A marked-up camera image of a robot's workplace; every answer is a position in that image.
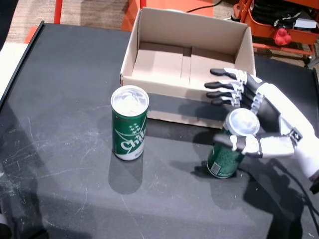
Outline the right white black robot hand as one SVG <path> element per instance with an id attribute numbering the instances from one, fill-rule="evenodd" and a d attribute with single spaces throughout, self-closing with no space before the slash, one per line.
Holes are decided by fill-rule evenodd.
<path id="1" fill-rule="evenodd" d="M 319 139 L 313 125 L 275 85 L 245 71 L 212 68 L 226 79 L 204 84 L 214 105 L 228 104 L 253 112 L 265 134 L 230 136 L 219 133 L 215 143 L 252 158 L 292 157 L 312 182 L 319 178 Z"/>

